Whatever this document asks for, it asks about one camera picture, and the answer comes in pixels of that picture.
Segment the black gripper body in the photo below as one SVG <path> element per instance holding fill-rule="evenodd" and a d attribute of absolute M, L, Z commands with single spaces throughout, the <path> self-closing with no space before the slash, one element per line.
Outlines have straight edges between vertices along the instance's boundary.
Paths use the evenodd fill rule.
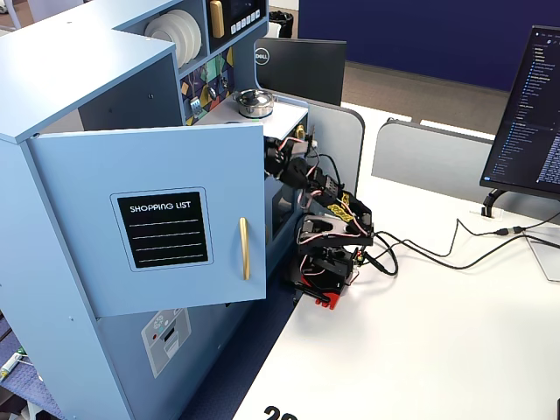
<path fill-rule="evenodd" d="M 270 136 L 265 136 L 263 139 L 264 170 L 268 175 L 279 178 L 291 159 L 292 141 Z"/>

